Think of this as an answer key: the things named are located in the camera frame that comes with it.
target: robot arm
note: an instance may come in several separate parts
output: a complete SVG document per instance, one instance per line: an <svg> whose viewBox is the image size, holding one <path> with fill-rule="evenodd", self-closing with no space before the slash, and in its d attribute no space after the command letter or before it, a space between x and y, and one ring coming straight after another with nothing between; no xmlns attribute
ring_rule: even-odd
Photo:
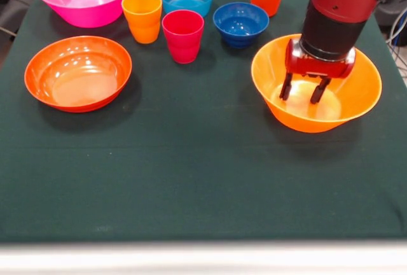
<svg viewBox="0 0 407 275"><path fill-rule="evenodd" d="M354 63L352 49L378 1L310 0L301 39L291 41L287 49L287 78L281 98L288 98L292 73L322 78L312 103L319 102L331 78L346 77Z"/></svg>

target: red cup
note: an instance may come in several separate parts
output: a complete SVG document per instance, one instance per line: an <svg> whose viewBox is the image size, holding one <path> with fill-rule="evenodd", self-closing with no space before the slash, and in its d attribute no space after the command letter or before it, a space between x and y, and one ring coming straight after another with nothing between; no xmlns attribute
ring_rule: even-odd
<svg viewBox="0 0 407 275"><path fill-rule="evenodd" d="M176 10L164 16L162 27L174 61L188 64L196 59L204 24L204 18L190 10Z"/></svg>

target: table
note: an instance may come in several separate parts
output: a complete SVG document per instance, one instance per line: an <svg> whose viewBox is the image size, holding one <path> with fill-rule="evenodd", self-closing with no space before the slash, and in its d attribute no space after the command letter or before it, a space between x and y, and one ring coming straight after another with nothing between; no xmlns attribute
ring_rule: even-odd
<svg viewBox="0 0 407 275"><path fill-rule="evenodd" d="M407 90L374 19L357 47L380 70L380 102L335 130L302 134L267 110L250 65L266 42L300 32L308 0L282 0L245 50L228 48L212 23L231 1L248 0L214 0L186 66L162 32L138 45L123 16L80 29L34 2L0 72L0 242L407 237ZM91 113L40 104L24 87L27 63L82 34L125 46L130 82Z"/></svg>

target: orange bowl rim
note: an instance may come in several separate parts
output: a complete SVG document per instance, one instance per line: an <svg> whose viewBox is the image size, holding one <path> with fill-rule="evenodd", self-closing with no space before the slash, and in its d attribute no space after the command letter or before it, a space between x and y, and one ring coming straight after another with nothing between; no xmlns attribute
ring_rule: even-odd
<svg viewBox="0 0 407 275"><path fill-rule="evenodd" d="M275 39L273 39L272 41L269 41L267 44L263 45L263 46L257 51L257 53L255 54L255 56L253 57L252 64L251 64L251 76L252 76L252 81L253 81L254 85L256 86L256 89L258 90L258 92L262 95L262 97L263 97L265 100L267 100L267 102L270 103L272 106L278 108L280 111L283 111L284 113L287 113L287 114L289 114L289 115L291 115L291 116L294 116L294 117L296 117L296 118L303 119L303 120L310 121L310 122L319 122L319 123L344 123L344 122L348 122L348 121L351 121L351 120L353 120L353 119L359 118L359 117L361 117L361 116L367 114L368 112L370 112L370 111L376 106L376 104L378 103L378 101L380 100L380 97L381 97L381 95L382 95L382 89L383 89L382 78L381 78L381 76L380 76L380 73L378 72L378 69L377 69L376 66L374 65L374 63L369 59L369 57L368 57L367 55L365 55L363 52L361 52L361 51L360 51L359 49L357 49L357 48L355 49L356 52L357 52L357 54L364 56L365 59L367 59L367 60L370 62L370 64L373 66L373 68L374 68L374 70L375 70L375 74L376 74L376 76L377 76L377 78L378 78L378 80L379 80L379 81L378 81L378 82L379 82L379 88L378 88L377 97L376 97L375 101L371 104L371 106L369 106L369 107L368 107L366 110L364 110L363 112L361 112L361 113L359 113L359 114L357 114L357 115L348 117L348 118L334 119L334 120L318 120L318 119L307 118L307 117L295 115L295 114L293 114L293 113L289 113L289 112L287 112L285 109L283 109L282 107L280 107L280 106L276 105L274 102L272 102L269 97L267 97L267 96L264 95L264 93L263 93L263 92L260 90L260 88L258 87L258 84L256 83L256 80L255 80L255 77L254 77L254 63L255 63L255 61L256 61L256 58L258 57L258 55L260 55L260 53L262 52L262 50L263 50L264 48L266 48L269 44L274 43L274 42L276 42L276 41L278 41L278 40L280 40L280 39L298 38L298 37L300 37L300 36L301 36L301 34L290 34L290 35L281 36L281 37L279 37L279 38L275 38Z"/></svg>

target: cable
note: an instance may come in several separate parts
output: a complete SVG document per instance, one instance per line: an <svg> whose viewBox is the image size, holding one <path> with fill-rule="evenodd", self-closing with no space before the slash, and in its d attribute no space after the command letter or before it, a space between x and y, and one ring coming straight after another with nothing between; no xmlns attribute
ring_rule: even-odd
<svg viewBox="0 0 407 275"><path fill-rule="evenodd" d="M405 22L405 21L406 21L406 17L407 17L407 12L403 15L403 17L401 17L400 22L401 22L401 23ZM401 32L396 36L396 40L394 41L394 44L393 44L392 54L394 53L394 50L396 49L396 46L397 46L398 43L399 43L400 34L401 34Z"/></svg>
<svg viewBox="0 0 407 275"><path fill-rule="evenodd" d="M407 18L404 20L404 22L400 25L399 29L394 32L394 30L396 30L397 24L399 23L399 21L401 20L401 18L404 16L404 14L407 13L407 8L405 8L400 14L399 16L396 18L396 21L393 23L392 29L390 30L390 35L389 38L386 40L387 44L391 44L393 39L398 36L400 34L401 31L403 31L405 25L407 24Z"/></svg>
<svg viewBox="0 0 407 275"><path fill-rule="evenodd" d="M3 32L5 32L5 33L7 33L7 34L9 34L11 36L14 36L14 37L17 36L17 34L15 34L14 32L11 32L10 30L7 30L6 28L3 28L3 27L0 27L0 31L3 31Z"/></svg>

